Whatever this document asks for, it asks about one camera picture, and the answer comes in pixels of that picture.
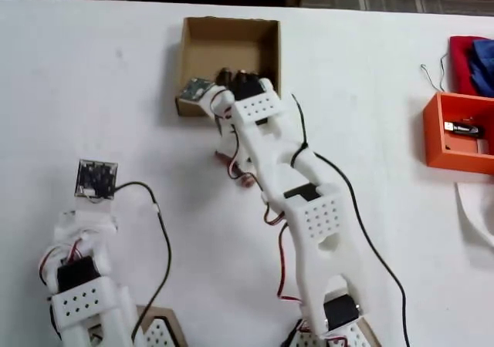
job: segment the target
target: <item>cable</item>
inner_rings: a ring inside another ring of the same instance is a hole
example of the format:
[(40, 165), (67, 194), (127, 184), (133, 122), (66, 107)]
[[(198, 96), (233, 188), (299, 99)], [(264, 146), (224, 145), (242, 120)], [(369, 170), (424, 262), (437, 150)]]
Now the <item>cable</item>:
[(306, 118), (303, 115), (302, 107), (300, 106), (300, 103), (296, 99), (295, 95), (292, 94), (292, 98), (293, 100), (295, 100), (296, 107), (299, 109), (300, 124), (302, 125), (303, 142), (300, 145), (300, 148), (292, 156), (292, 160), (290, 161), (291, 167), (293, 167), (293, 165), (295, 164), (295, 160), (299, 156), (299, 154), (301, 154), (302, 151), (309, 146), (309, 144), (307, 144)]
[(296, 301), (302, 303), (302, 300), (297, 297), (283, 295), (283, 288), (285, 288), (285, 251), (283, 250), (283, 232), (287, 227), (288, 224), (285, 223), (279, 231), (278, 235), (279, 261), (281, 262), (281, 278), (279, 280), (279, 287), (278, 291), (276, 292), (276, 296), (284, 301)]
[(223, 89), (223, 90), (219, 90), (212, 98), (211, 98), (211, 102), (209, 103), (209, 110), (211, 110), (211, 113), (213, 113), (215, 115), (215, 117), (218, 117), (218, 118), (221, 118), (223, 119), (224, 116), (220, 116), (219, 114), (216, 114), (215, 111), (213, 110), (213, 102), (215, 101), (216, 99), (216, 96), (218, 96), (219, 94), (221, 93), (224, 93), (225, 91), (228, 91), (228, 89)]
[(145, 188), (147, 190), (147, 192), (151, 196), (151, 200), (153, 201), (154, 206), (157, 208), (157, 218), (160, 221), (161, 231), (163, 231), (163, 235), (164, 235), (164, 239), (165, 239), (165, 241), (167, 243), (167, 251), (168, 251), (167, 268), (166, 268), (166, 272), (164, 273), (163, 280), (158, 285), (156, 291), (152, 295), (152, 297), (149, 300), (149, 302), (147, 303), (146, 307), (144, 307), (144, 310), (141, 312), (141, 314), (139, 316), (139, 319), (137, 320), (136, 325), (134, 326), (134, 329), (132, 330), (131, 337), (132, 337), (132, 342), (133, 342), (135, 340), (135, 338), (136, 338), (137, 330), (139, 330), (140, 325), (142, 324), (142, 321), (146, 317), (147, 312), (149, 311), (149, 309), (151, 308), (151, 305), (154, 302), (154, 299), (160, 293), (161, 289), (164, 286), (164, 283), (167, 282), (168, 275), (170, 274), (170, 267), (171, 267), (171, 246), (170, 246), (170, 238), (168, 237), (167, 230), (166, 230), (166, 228), (164, 226), (163, 217), (161, 216), (160, 207), (158, 206), (158, 203), (156, 201), (156, 197), (154, 196), (154, 193), (153, 193), (152, 189), (148, 185), (146, 185), (145, 183), (140, 182), (140, 181), (131, 181), (131, 182), (122, 184), (119, 187), (115, 187), (114, 193), (116, 193), (119, 190), (124, 189), (125, 187), (129, 187), (130, 185), (140, 185), (140, 186), (142, 186), (143, 188)]
[(52, 327), (55, 330), (55, 333), (59, 336), (60, 340), (62, 340), (62, 336), (60, 335), (59, 330), (56, 328), (56, 323), (55, 323), (55, 315), (53, 314), (53, 306), (49, 306), (49, 320), (52, 323)]
[(427, 66), (425, 64), (421, 64), (420, 65), (420, 68), (422, 71), (424, 71), (425, 75), (427, 76), (427, 79), (428, 81), (431, 83), (431, 86), (436, 90), (436, 91), (442, 91), (444, 92), (445, 91), (445, 88), (442, 86), (442, 81), (444, 80), (445, 78), (445, 64), (444, 64), (444, 58), (448, 56), (448, 53), (445, 53), (442, 57), (441, 57), (441, 60), (440, 60), (440, 66), (441, 66), (441, 78), (439, 80), (439, 87), (437, 87), (433, 82), (432, 82), (432, 79), (431, 79), (431, 76), (429, 75), (429, 71), (427, 70)]
[(78, 251), (77, 249), (77, 245), (82, 241), (83, 239), (82, 238), (79, 238), (77, 239), (72, 248), (70, 249), (70, 252), (69, 252), (69, 255), (67, 256), (67, 262), (72, 262), (73, 261), (73, 258), (74, 258), (74, 254), (76, 253), (76, 251)]
[(236, 165), (235, 160), (237, 159), (237, 156), (239, 155), (239, 151), (240, 151), (240, 140), (239, 140), (239, 134), (237, 133), (237, 129), (233, 125), (232, 125), (232, 132), (235, 134), (236, 146), (235, 146), (235, 152), (233, 153), (233, 157), (230, 160), (230, 163), (228, 164), (228, 169), (227, 169), (228, 177), (230, 177), (232, 180), (238, 180), (244, 176), (250, 176), (252, 179), (254, 179), (259, 189), (263, 191), (259, 180), (257, 180), (257, 176), (252, 172), (244, 172), (240, 170), (240, 168), (237, 166), (237, 171), (236, 171), (237, 174), (236, 175), (233, 174), (233, 169), (235, 168)]
[[(296, 101), (297, 106), (299, 108), (300, 119), (301, 119), (301, 122), (303, 122), (302, 123), (302, 128), (305, 129), (305, 122), (304, 122), (304, 118), (303, 118), (302, 107), (300, 106), (299, 102), (297, 102), (295, 96), (293, 98)], [(306, 144), (306, 133), (304, 132), (303, 135), (304, 135), (304, 142)], [(360, 211), (359, 211), (358, 204), (357, 204), (357, 198), (355, 196), (354, 187), (352, 186), (352, 183), (350, 182), (350, 179), (348, 179), (347, 175), (345, 175), (345, 173), (336, 164), (334, 164), (333, 162), (329, 161), (328, 159), (326, 159), (325, 157), (321, 156), (318, 153), (314, 153), (314, 154), (316, 155), (317, 158), (319, 158), (323, 162), (325, 162), (328, 165), (330, 165), (341, 176), (341, 178), (345, 181), (345, 184), (348, 186), (348, 190), (350, 191), (350, 196), (352, 198), (352, 203), (354, 205), (355, 215), (357, 216), (358, 224), (360, 225), (360, 229), (362, 230), (362, 233), (364, 234), (365, 239), (366, 239), (367, 243), (370, 246), (370, 249), (373, 251), (373, 253), (376, 255), (376, 257), (379, 260), (379, 262), (384, 266), (384, 268), (386, 269), (386, 271), (388, 272), (388, 274), (393, 278), (394, 282), (396, 283), (396, 285), (400, 289), (401, 300), (402, 300), (402, 302), (401, 302), (401, 322), (403, 324), (403, 336), (404, 336), (404, 341), (405, 341), (406, 346), (407, 347), (410, 347), (410, 341), (408, 339), (407, 314), (406, 314), (406, 311), (407, 311), (407, 295), (405, 294), (403, 285), (401, 284), (401, 282), (398, 279), (398, 277), (391, 270), (391, 268), (387, 265), (386, 261), (381, 257), (381, 254), (375, 248), (374, 243), (371, 240), (371, 237), (369, 237), (369, 234), (367, 233), (367, 230), (366, 230), (366, 228), (364, 226), (364, 222), (362, 221), (362, 217), (360, 216)]]
[(45, 257), (41, 260), (41, 264), (39, 265), (39, 278), (41, 279), (42, 283), (46, 285), (46, 281), (43, 278), (43, 268), (45, 267), (46, 261), (48, 261), (49, 256), (51, 253), (53, 253), (54, 250), (56, 250), (58, 247), (52, 248), (46, 255)]
[(266, 212), (264, 213), (264, 222), (266, 222), (268, 225), (275, 226), (279, 224), (283, 218), (285, 218), (285, 212), (282, 212), (278, 216), (276, 216), (273, 220), (268, 220), (268, 214), (270, 211), (271, 207), (269, 206), (269, 203), (266, 205)]

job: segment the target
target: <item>perforated plastic part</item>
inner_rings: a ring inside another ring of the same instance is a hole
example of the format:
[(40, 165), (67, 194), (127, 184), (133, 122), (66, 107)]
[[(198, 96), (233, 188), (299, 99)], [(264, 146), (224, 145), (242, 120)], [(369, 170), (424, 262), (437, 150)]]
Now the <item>perforated plastic part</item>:
[(118, 291), (110, 278), (101, 277), (54, 295), (52, 306), (57, 325), (65, 328), (118, 307)]
[[(339, 329), (338, 333), (335, 333), (328, 338), (330, 339), (332, 337), (347, 337), (348, 347), (373, 347), (356, 323)], [(328, 342), (328, 346), (343, 347), (344, 342)], [(297, 332), (293, 337), (290, 347), (327, 347), (327, 345), (326, 340), (319, 339), (310, 332)]]
[(339, 199), (333, 197), (319, 197), (308, 202), (302, 209), (307, 226), (307, 233), (318, 241), (335, 234), (340, 230)]
[(273, 116), (283, 109), (278, 95), (274, 91), (268, 91), (235, 102), (232, 106), (232, 118), (235, 122), (246, 125)]
[(147, 347), (175, 347), (166, 322), (159, 318), (153, 320), (149, 325), (144, 337), (147, 341)]

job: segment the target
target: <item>small circuit board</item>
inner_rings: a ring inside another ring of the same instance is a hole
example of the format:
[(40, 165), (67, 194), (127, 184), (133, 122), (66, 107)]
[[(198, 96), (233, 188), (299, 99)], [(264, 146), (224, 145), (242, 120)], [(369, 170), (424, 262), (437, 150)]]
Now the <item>small circuit board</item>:
[(80, 160), (76, 197), (113, 199), (117, 183), (117, 163)]
[(182, 102), (197, 104), (214, 84), (214, 82), (207, 79), (190, 79), (185, 88), (180, 91), (178, 99)]

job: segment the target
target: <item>black wire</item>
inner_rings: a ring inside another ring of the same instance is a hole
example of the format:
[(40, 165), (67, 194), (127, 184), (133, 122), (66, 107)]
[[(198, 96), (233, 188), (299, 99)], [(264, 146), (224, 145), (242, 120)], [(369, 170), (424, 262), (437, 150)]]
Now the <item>black wire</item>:
[(60, 335), (59, 330), (56, 328), (56, 323), (55, 323), (55, 315), (53, 314), (53, 306), (49, 306), (49, 320), (52, 323), (53, 329), (55, 329), (55, 333), (59, 336), (60, 340), (62, 340), (62, 336)]
[(302, 151), (309, 146), (309, 144), (307, 144), (306, 119), (303, 116), (302, 107), (300, 106), (299, 101), (296, 99), (296, 97), (293, 94), (292, 94), (292, 97), (293, 97), (293, 100), (295, 100), (296, 107), (299, 109), (300, 123), (302, 124), (303, 142), (302, 142), (302, 145), (300, 145), (300, 148), (292, 156), (292, 160), (290, 161), (291, 167), (293, 167), (293, 165), (295, 164), (295, 160), (299, 156), (299, 154), (301, 154)]
[(163, 280), (158, 285), (158, 287), (156, 289), (156, 292), (153, 294), (153, 296), (151, 297), (151, 299), (147, 303), (146, 307), (144, 307), (144, 310), (141, 312), (141, 314), (139, 316), (139, 319), (137, 320), (136, 325), (134, 326), (134, 329), (132, 330), (132, 335), (131, 336), (132, 336), (132, 342), (133, 342), (135, 340), (135, 338), (136, 338), (137, 330), (139, 330), (139, 327), (142, 324), (142, 321), (144, 320), (144, 318), (146, 317), (147, 312), (151, 308), (151, 305), (153, 304), (154, 299), (160, 293), (161, 289), (164, 286), (164, 283), (166, 283), (166, 281), (168, 279), (168, 275), (170, 274), (170, 267), (171, 267), (171, 246), (170, 246), (170, 239), (168, 237), (168, 233), (166, 231), (166, 228), (164, 227), (163, 217), (161, 216), (160, 208), (159, 208), (159, 206), (157, 204), (156, 198), (154, 197), (154, 193), (153, 193), (152, 189), (148, 185), (146, 185), (145, 183), (142, 183), (140, 181), (131, 181), (129, 183), (122, 184), (119, 187), (115, 187), (115, 191), (114, 192), (116, 193), (117, 191), (119, 191), (121, 189), (124, 189), (125, 187), (128, 187), (130, 185), (140, 185), (140, 186), (144, 187), (147, 190), (147, 192), (149, 193), (149, 195), (151, 196), (151, 200), (153, 201), (153, 203), (156, 204), (156, 206), (157, 206), (157, 218), (160, 221), (161, 230), (163, 231), (164, 239), (167, 242), (167, 250), (168, 250), (167, 269), (166, 269), (166, 272), (164, 273)]
[[(304, 139), (304, 143), (306, 144), (307, 135), (306, 135), (306, 131), (305, 131), (306, 126), (305, 126), (305, 120), (303, 117), (302, 107), (300, 106), (299, 102), (296, 100), (295, 96), (293, 98), (296, 101), (297, 107), (299, 108), (300, 121), (302, 123), (302, 130), (303, 130), (303, 139)], [(303, 149), (297, 150), (297, 152), (293, 155), (292, 163), (290, 163), (290, 165), (292, 167), (293, 167), (293, 163), (295, 163), (296, 156)], [(333, 162), (331, 162), (330, 160), (321, 156), (318, 153), (314, 153), (314, 154), (316, 155), (317, 158), (319, 158), (323, 162), (329, 164), (341, 176), (341, 178), (347, 184), (348, 190), (350, 191), (350, 196), (352, 198), (352, 203), (354, 204), (354, 210), (355, 210), (355, 215), (357, 216), (358, 224), (360, 225), (360, 229), (362, 230), (362, 233), (364, 234), (365, 239), (370, 246), (370, 249), (376, 255), (379, 262), (382, 263), (382, 265), (384, 266), (384, 268), (386, 269), (388, 274), (393, 278), (394, 282), (396, 282), (396, 285), (400, 289), (401, 300), (402, 300), (402, 302), (401, 302), (401, 322), (403, 324), (403, 336), (404, 336), (404, 341), (405, 341), (406, 346), (410, 347), (410, 341), (408, 340), (408, 330), (407, 330), (407, 312), (406, 312), (407, 311), (407, 295), (405, 294), (403, 285), (401, 284), (398, 277), (391, 270), (391, 268), (387, 265), (386, 261), (381, 257), (380, 253), (377, 251), (376, 247), (374, 246), (374, 243), (372, 243), (371, 237), (369, 237), (369, 234), (367, 233), (367, 230), (365, 229), (364, 222), (362, 221), (362, 217), (360, 216), (360, 211), (358, 209), (358, 204), (357, 204), (357, 197), (355, 196), (354, 187), (352, 186), (350, 179), (347, 177), (347, 175), (345, 175), (345, 173), (336, 164), (334, 164)]]

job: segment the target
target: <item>blue cloth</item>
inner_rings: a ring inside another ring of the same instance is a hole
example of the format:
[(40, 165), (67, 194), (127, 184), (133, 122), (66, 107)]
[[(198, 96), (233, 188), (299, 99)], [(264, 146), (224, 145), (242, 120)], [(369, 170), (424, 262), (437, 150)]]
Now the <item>blue cloth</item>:
[(479, 94), (494, 97), (494, 40), (475, 40), (469, 64)]

